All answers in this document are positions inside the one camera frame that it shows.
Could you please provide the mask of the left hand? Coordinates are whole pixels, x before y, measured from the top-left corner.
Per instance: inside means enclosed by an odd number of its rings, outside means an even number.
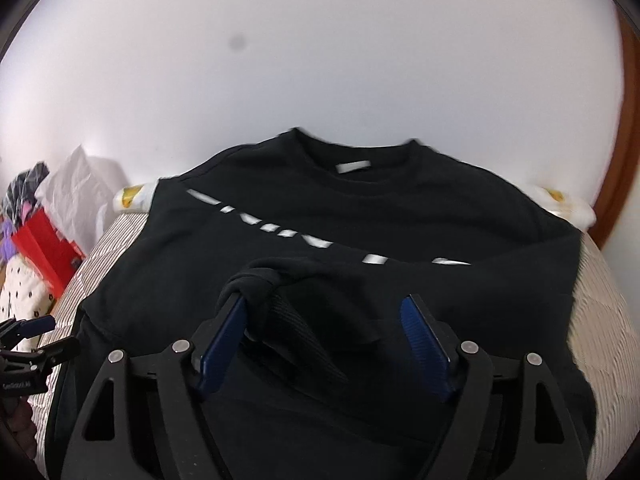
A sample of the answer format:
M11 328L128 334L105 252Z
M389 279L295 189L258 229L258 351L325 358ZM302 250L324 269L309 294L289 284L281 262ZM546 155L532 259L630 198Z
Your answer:
M32 407L26 398L1 400L1 437L14 455L24 460L35 458L36 432Z

